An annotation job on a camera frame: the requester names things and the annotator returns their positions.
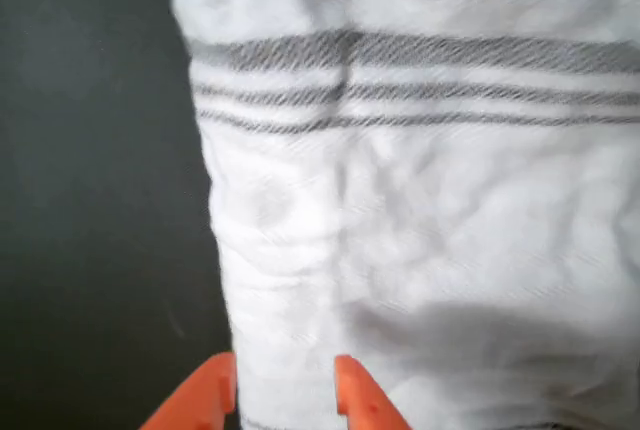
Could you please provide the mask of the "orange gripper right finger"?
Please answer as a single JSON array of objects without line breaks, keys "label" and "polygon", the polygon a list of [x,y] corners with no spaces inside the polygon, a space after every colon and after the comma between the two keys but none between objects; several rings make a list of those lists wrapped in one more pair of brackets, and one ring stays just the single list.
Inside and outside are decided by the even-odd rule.
[{"label": "orange gripper right finger", "polygon": [[362,363],[349,355],[334,360],[337,413],[349,430],[409,430],[410,426]]}]

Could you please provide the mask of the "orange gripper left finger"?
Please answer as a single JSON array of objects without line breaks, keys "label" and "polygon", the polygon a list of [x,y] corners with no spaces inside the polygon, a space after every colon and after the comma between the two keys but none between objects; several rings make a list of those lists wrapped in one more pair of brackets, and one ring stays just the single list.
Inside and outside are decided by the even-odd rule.
[{"label": "orange gripper left finger", "polygon": [[216,354],[184,380],[140,429],[221,430],[235,411],[236,392],[234,354]]}]

